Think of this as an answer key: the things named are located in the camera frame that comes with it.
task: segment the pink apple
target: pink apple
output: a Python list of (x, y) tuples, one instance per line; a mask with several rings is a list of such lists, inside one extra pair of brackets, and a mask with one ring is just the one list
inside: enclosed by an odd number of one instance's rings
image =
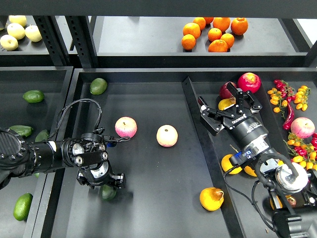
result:
[(305, 139), (314, 134), (315, 125), (308, 118), (296, 118), (291, 124), (291, 132), (299, 138)]
[(171, 147), (176, 144), (177, 131), (171, 125), (162, 125), (157, 132), (157, 141), (161, 146)]
[(244, 92), (250, 90), (252, 93), (255, 93), (261, 87), (261, 79), (255, 73), (244, 73), (238, 79), (237, 86)]
[(137, 132), (137, 123), (130, 117), (122, 117), (115, 123), (115, 132), (121, 137), (130, 136), (131, 138)]

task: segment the lime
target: lime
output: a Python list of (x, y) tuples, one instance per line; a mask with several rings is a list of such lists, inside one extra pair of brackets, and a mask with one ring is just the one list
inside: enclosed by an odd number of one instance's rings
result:
[(101, 197), (105, 201), (110, 201), (117, 194), (117, 190), (114, 187), (110, 187), (108, 185), (102, 185), (100, 190), (101, 190)]
[(33, 132), (33, 128), (27, 125), (13, 125), (9, 128), (24, 137), (28, 137)]
[(28, 218), (33, 195), (26, 193), (18, 198), (15, 203), (13, 216), (18, 221), (24, 221)]
[(107, 89), (107, 82), (103, 78), (95, 78), (90, 84), (90, 93), (99, 95)]
[(48, 130), (41, 130), (35, 138), (35, 142), (46, 140), (50, 136)]
[(30, 90), (23, 94), (23, 98), (28, 103), (39, 103), (44, 99), (44, 93), (40, 90)]

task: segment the black cable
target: black cable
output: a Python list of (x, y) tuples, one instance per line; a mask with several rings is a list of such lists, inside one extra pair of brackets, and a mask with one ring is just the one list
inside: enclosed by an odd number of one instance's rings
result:
[(236, 193), (244, 196), (250, 203), (251, 205), (254, 207), (254, 209), (256, 210), (257, 213), (259, 213), (260, 217), (262, 218), (262, 220), (264, 221), (264, 223), (272, 230), (272, 227), (270, 225), (267, 224), (267, 222), (271, 223), (272, 224), (272, 221), (270, 221), (266, 216), (264, 216), (259, 207), (257, 206), (257, 202), (251, 198), (249, 198), (247, 195), (245, 195), (243, 192), (240, 192), (239, 190), (236, 190), (235, 188), (231, 187), (228, 183), (228, 181), (226, 180), (226, 175), (228, 173), (230, 173), (231, 171), (233, 171), (234, 169), (236, 169), (237, 167), (239, 167), (238, 165), (235, 165), (234, 167), (232, 167), (231, 169), (229, 169), (228, 171), (226, 171), (224, 174), (223, 174), (223, 179), (224, 179), (224, 182), (225, 184), (228, 186), (228, 188), (230, 188), (231, 190), (235, 191)]
[(67, 111), (76, 103), (95, 103), (97, 105), (98, 110), (99, 110), (99, 115), (98, 115), (97, 121), (95, 123), (94, 131), (98, 131), (99, 130), (98, 126), (99, 126), (99, 123), (100, 123), (100, 120), (101, 120), (101, 116), (102, 116), (102, 113), (103, 113), (103, 111), (101, 109), (101, 106), (94, 99), (83, 98), (83, 99), (79, 99), (79, 100), (76, 100), (76, 101), (68, 104), (66, 107), (64, 107), (62, 110), (60, 110), (60, 112), (57, 115), (57, 123), (56, 123), (55, 131), (47, 138), (47, 140), (51, 139), (53, 136), (55, 136), (58, 133), (58, 130), (59, 130), (60, 126), (61, 126), (62, 121), (64, 120), (64, 117), (66, 116)]

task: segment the shelf post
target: shelf post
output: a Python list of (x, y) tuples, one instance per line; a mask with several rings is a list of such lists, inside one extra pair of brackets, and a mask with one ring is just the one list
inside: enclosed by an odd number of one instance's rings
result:
[(83, 68), (98, 68), (96, 47), (87, 16), (65, 16)]
[(54, 66), (70, 66), (68, 51), (55, 16), (33, 16)]

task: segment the apple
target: apple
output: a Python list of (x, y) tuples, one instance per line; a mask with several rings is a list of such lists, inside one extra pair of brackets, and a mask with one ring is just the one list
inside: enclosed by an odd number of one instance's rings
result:
[(122, 117), (114, 125), (115, 132), (121, 137), (129, 136), (132, 138), (137, 132), (137, 123), (130, 117)]
[(25, 35), (30, 41), (38, 42), (42, 39), (38, 26), (30, 25), (25, 28)]
[(305, 139), (315, 132), (315, 125), (309, 118), (296, 118), (291, 124), (291, 132)]
[(162, 125), (157, 132), (157, 141), (163, 147), (171, 147), (176, 144), (177, 131), (171, 125)]
[(255, 73), (244, 73), (238, 79), (237, 86), (244, 92), (250, 90), (252, 93), (255, 93), (261, 87), (261, 79)]
[(23, 27), (26, 26), (26, 16), (23, 16), (23, 15), (10, 15), (9, 21), (11, 23), (18, 23)]
[(10, 36), (13, 36), (17, 40), (21, 40), (25, 36), (25, 30), (23, 26), (18, 23), (9, 24), (6, 30)]
[(19, 45), (17, 39), (10, 35), (2, 36), (0, 38), (0, 44), (7, 51), (14, 51)]

